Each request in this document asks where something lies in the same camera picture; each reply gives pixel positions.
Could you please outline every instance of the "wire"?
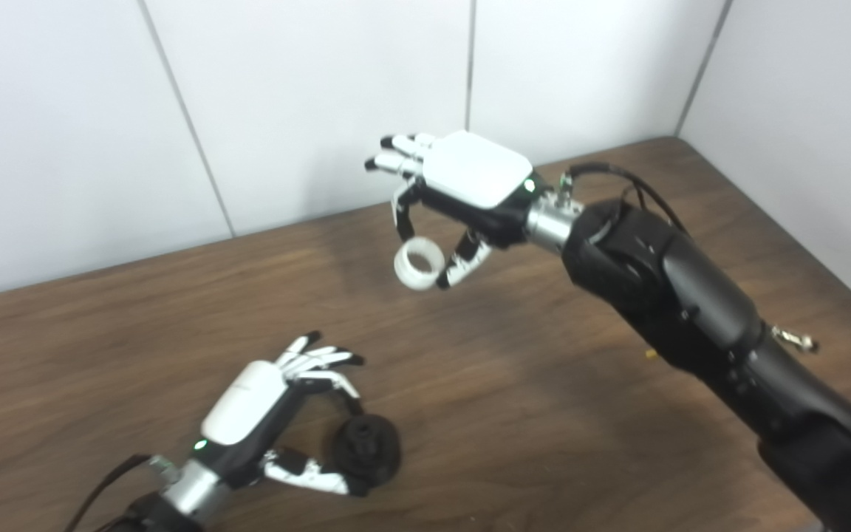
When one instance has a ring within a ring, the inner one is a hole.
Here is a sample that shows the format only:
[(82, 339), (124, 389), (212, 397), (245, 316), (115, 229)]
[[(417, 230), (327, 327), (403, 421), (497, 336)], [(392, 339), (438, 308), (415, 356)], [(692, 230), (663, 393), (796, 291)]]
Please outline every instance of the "wire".
[(669, 217), (671, 224), (679, 231), (688, 235), (688, 229), (685, 229), (685, 225), (682, 224), (681, 219), (678, 218), (678, 215), (675, 214), (675, 211), (671, 208), (671, 206), (669, 206), (668, 202), (662, 199), (662, 196), (659, 195), (659, 193), (656, 192), (651, 185), (646, 183), (645, 180), (638, 175), (635, 175), (635, 173), (609, 163), (581, 163), (570, 166), (567, 173), (570, 175), (570, 179), (576, 179), (577, 177), (587, 173), (608, 173), (629, 180), (635, 186), (635, 191), (639, 195), (639, 203), (642, 206), (642, 209), (646, 208), (645, 198), (642, 197), (642, 191), (645, 191), (652, 198), (652, 201), (655, 202), (656, 205), (665, 212), (665, 215)]
[(150, 457), (151, 455), (149, 454), (135, 454), (124, 460), (122, 464), (118, 465), (116, 468), (112, 469), (111, 472), (104, 477), (104, 480), (100, 481), (100, 484), (92, 489), (91, 493), (86, 499), (84, 499), (81, 507), (78, 508), (78, 512), (75, 513), (73, 518), (71, 518), (71, 522), (68, 522), (68, 525), (65, 526), (64, 532), (72, 532), (78, 526), (78, 523), (81, 522), (81, 518), (84, 518), (84, 513), (87, 512), (88, 508), (91, 508), (91, 505), (94, 504), (95, 499), (98, 498), (101, 491), (104, 491), (104, 488), (107, 488), (108, 485), (114, 484), (115, 480), (121, 478), (127, 471), (131, 471), (131, 469), (137, 467), (139, 464), (143, 464), (145, 461), (149, 460)]
[(636, 191), (639, 195), (639, 205), (642, 210), (646, 210), (646, 199), (642, 196), (642, 192), (639, 191), (638, 186), (629, 185), (627, 188), (622, 189), (622, 194), (619, 194), (619, 202), (615, 205), (615, 210), (612, 212), (612, 224), (615, 225), (616, 222), (619, 222), (619, 219), (622, 217), (622, 205), (625, 205), (626, 199), (629, 198), (629, 192)]
[(105, 522), (104, 525), (101, 525), (101, 527), (94, 532), (107, 532), (109, 529), (114, 528), (116, 525), (120, 525), (120, 523), (124, 521), (126, 521), (126, 518), (115, 517), (114, 519), (111, 519), (111, 521)]

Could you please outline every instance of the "brown wooden tabletop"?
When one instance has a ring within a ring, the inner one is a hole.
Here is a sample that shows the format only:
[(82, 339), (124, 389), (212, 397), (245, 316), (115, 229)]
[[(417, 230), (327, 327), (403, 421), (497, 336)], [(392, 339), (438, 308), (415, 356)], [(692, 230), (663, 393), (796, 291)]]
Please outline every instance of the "brown wooden tabletop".
[[(762, 316), (812, 333), (802, 359), (851, 398), (851, 292), (683, 142), (588, 157), (669, 199)], [(543, 166), (551, 182), (564, 164)], [(621, 183), (594, 177), (586, 202)], [(446, 252), (462, 227), (419, 208)], [(495, 253), (448, 292), (392, 272), (387, 205), (0, 293), (0, 531), (60, 530), (132, 452), (182, 462), (245, 364), (298, 334), (367, 358), (344, 373), (404, 441), (392, 484), (350, 499), (263, 482), (213, 530), (785, 531), (810, 515), (754, 438), (688, 375), (531, 246)], [(324, 454), (345, 418), (311, 398), (283, 443)], [(158, 482), (113, 485), (90, 530)]]

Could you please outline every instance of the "robotic hand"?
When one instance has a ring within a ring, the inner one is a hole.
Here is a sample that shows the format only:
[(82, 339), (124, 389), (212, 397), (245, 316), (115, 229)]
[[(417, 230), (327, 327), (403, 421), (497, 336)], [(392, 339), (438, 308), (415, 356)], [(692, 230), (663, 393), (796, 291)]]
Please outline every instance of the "robotic hand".
[[(301, 336), (274, 363), (248, 364), (206, 415), (202, 437), (182, 468), (165, 458), (145, 455), (122, 465), (95, 489), (67, 531), (74, 529), (101, 489), (146, 459), (168, 484), (136, 499), (121, 518), (101, 530), (198, 532), (230, 492), (263, 478), (360, 497), (388, 482), (400, 462), (395, 427), (378, 415), (365, 415), (357, 390), (344, 375), (330, 369), (341, 364), (360, 366), (361, 357), (340, 347), (305, 351), (320, 337), (318, 331)], [(274, 448), (305, 398), (324, 392), (338, 393), (352, 415), (335, 436), (334, 465)]]
[[(753, 302), (692, 242), (675, 212), (641, 178), (604, 163), (571, 166), (557, 189), (510, 149), (469, 132), (384, 138), (368, 169), (406, 180), (393, 221), (406, 242), (395, 259), (409, 287), (449, 287), (492, 248), (532, 242), (561, 257), (574, 284), (612, 305), (672, 366), (699, 378), (759, 437), (759, 453), (827, 529), (851, 532), (851, 403), (777, 340), (817, 344), (764, 324)], [(574, 181), (610, 173), (632, 183), (621, 198), (581, 205)], [(668, 221), (646, 208), (646, 195)], [(408, 209), (422, 202), (467, 226), (438, 273), (414, 272), (408, 253), (440, 265), (434, 243), (412, 239)]]

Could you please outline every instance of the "white tape roll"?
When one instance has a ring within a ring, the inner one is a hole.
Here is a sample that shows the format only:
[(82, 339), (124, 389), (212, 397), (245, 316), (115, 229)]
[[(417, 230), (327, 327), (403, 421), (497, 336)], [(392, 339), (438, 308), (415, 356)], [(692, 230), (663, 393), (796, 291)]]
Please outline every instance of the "white tape roll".
[[(412, 265), (409, 256), (421, 256), (428, 262), (429, 271), (423, 272)], [(413, 236), (396, 252), (396, 259), (392, 262), (396, 270), (396, 276), (405, 286), (412, 290), (428, 290), (439, 278), (439, 273), (445, 268), (445, 255), (442, 249), (430, 239), (422, 236)]]

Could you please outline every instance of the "white robotic hand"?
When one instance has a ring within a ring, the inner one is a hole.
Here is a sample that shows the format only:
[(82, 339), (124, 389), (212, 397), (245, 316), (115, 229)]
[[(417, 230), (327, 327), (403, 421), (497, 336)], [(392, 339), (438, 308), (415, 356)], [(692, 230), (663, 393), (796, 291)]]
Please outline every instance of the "white robotic hand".
[[(357, 390), (331, 370), (341, 364), (359, 366), (362, 357), (340, 347), (307, 350), (320, 337), (318, 331), (305, 334), (273, 363), (253, 361), (242, 370), (203, 420), (202, 437), (189, 461), (165, 472), (170, 483), (159, 493), (163, 517), (158, 519), (203, 525), (230, 492), (264, 478), (364, 496), (396, 474), (400, 451), (395, 427), (385, 418), (365, 415)], [(351, 413), (334, 440), (334, 465), (274, 449), (305, 398), (324, 392), (341, 395)]]
[[(493, 248), (527, 239), (527, 212), (547, 186), (523, 155), (464, 131), (443, 138), (387, 136), (380, 145), (389, 151), (369, 159), (368, 171), (381, 169), (406, 180), (392, 197), (393, 223), (405, 242), (394, 266), (406, 286), (447, 289), (477, 269)], [(443, 266), (445, 257), (434, 242), (413, 238), (409, 206), (416, 202), (468, 227)], [(416, 269), (409, 255), (425, 257), (432, 271)]]

